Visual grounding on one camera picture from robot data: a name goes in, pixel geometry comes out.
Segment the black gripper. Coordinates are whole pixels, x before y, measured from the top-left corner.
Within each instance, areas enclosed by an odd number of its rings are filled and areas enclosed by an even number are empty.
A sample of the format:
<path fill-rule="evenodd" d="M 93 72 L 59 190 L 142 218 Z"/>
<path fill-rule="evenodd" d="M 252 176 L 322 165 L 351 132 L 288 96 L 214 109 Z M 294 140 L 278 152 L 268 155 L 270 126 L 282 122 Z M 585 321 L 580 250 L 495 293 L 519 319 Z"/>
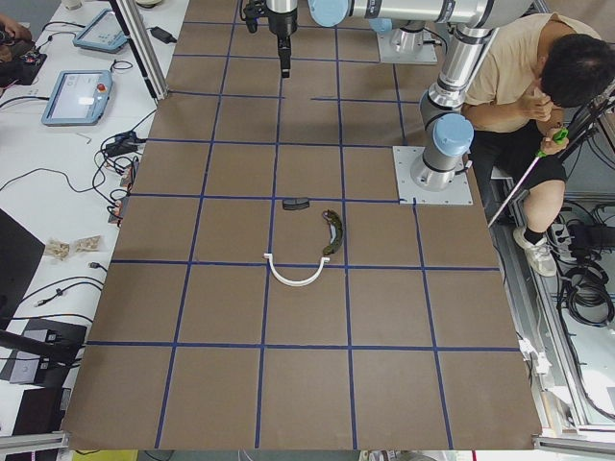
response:
<path fill-rule="evenodd" d="M 297 30 L 296 0 L 266 0 L 265 13 L 269 31 L 278 36 L 278 55 L 281 77 L 287 79 L 291 71 L 291 38 Z"/>

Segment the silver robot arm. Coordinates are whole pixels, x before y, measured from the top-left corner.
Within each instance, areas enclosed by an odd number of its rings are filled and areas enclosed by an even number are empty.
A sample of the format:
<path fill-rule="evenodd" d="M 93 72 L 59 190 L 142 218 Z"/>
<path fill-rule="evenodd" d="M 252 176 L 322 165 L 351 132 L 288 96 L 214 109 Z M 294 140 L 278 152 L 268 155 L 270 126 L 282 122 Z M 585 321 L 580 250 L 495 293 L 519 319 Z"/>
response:
<path fill-rule="evenodd" d="M 473 81 L 499 28 L 519 18 L 529 1 L 310 1 L 312 19 L 333 27 L 347 17 L 453 23 L 455 29 L 437 80 L 424 93 L 420 111 L 428 136 L 410 176 L 429 191 L 447 188 L 455 167 L 470 148 L 474 130 L 461 115 Z"/>
<path fill-rule="evenodd" d="M 418 54 L 429 40 L 425 37 L 424 21 L 374 18 L 368 20 L 379 39 L 379 50 L 389 54 Z"/>

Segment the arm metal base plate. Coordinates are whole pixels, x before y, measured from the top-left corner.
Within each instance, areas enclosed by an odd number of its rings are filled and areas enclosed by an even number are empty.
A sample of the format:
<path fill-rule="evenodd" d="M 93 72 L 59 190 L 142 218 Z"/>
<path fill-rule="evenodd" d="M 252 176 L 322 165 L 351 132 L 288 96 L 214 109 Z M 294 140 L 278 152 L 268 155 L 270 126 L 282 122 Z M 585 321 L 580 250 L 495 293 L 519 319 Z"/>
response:
<path fill-rule="evenodd" d="M 461 158 L 452 171 L 435 172 L 422 146 L 394 146 L 393 164 L 400 205 L 471 206 L 474 201 Z"/>
<path fill-rule="evenodd" d="M 392 64 L 436 65 L 435 43 L 431 34 L 396 29 L 377 35 L 380 62 Z"/>

